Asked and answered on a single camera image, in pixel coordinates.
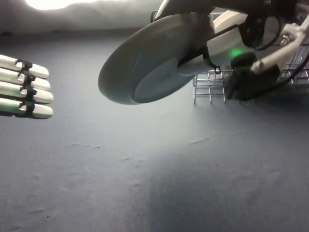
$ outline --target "metal wire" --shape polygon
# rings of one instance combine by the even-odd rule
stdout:
[[[211,18],[214,19],[223,13],[211,13]],[[278,47],[280,44],[274,44],[273,47]],[[291,72],[302,62],[309,53],[309,40],[306,41],[294,55],[290,62],[286,63],[286,68],[282,70],[280,78],[286,78],[291,75]],[[231,67],[222,67],[221,74],[217,75],[214,70],[196,75],[193,79],[193,96],[194,104],[197,97],[209,97],[210,102],[214,97],[222,97],[226,102],[224,92],[224,79],[232,73]],[[306,65],[302,71],[290,82],[290,84],[282,87],[275,94],[309,94],[309,65]]]

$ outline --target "metal dish rack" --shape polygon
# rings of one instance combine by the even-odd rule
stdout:
[[[223,13],[211,13],[211,18],[217,17]],[[276,49],[280,46],[279,44],[274,44],[273,48]],[[286,63],[286,68],[282,70],[281,78],[286,78],[291,72],[302,62],[305,56],[309,53],[309,40],[301,46],[299,51],[294,55],[292,60]],[[221,67],[222,72],[220,74],[215,74],[214,70],[201,73],[196,75],[193,79],[193,97],[194,104],[196,103],[197,97],[209,97],[210,102],[214,97],[223,98],[226,102],[225,92],[224,92],[224,80],[232,73],[232,69],[228,66]],[[302,71],[291,80],[289,84],[270,94],[309,94],[309,68],[308,65],[302,69]]]

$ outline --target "white robotic finger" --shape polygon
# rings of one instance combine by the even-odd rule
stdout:
[[[24,63],[22,61],[0,55],[0,68],[21,71],[23,67]],[[32,64],[32,67],[29,69],[29,73],[42,79],[45,79],[49,76],[49,72],[46,68],[36,64]]]
[[[25,82],[25,75],[22,73],[19,74],[15,71],[0,68],[0,81],[23,85]],[[36,78],[34,81],[31,82],[30,86],[45,91],[50,90],[49,82],[41,78]]]
[[[35,102],[48,104],[54,100],[54,97],[50,92],[35,88],[23,88],[22,86],[0,81],[1,95],[17,97],[23,100],[32,90],[33,92],[31,94],[33,94],[33,100]]]
[[[7,116],[18,116],[18,117],[30,117],[30,118],[37,118],[37,119],[47,119],[53,116],[54,112],[53,109],[45,106],[45,105],[38,105],[32,104],[32,112],[31,115],[27,115],[28,107],[26,104],[20,101],[14,101],[9,99],[0,98],[0,112],[8,113]]]

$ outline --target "bright light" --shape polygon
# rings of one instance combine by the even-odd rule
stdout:
[[[26,0],[29,6],[38,10],[55,10],[74,3],[94,2],[96,0]]]

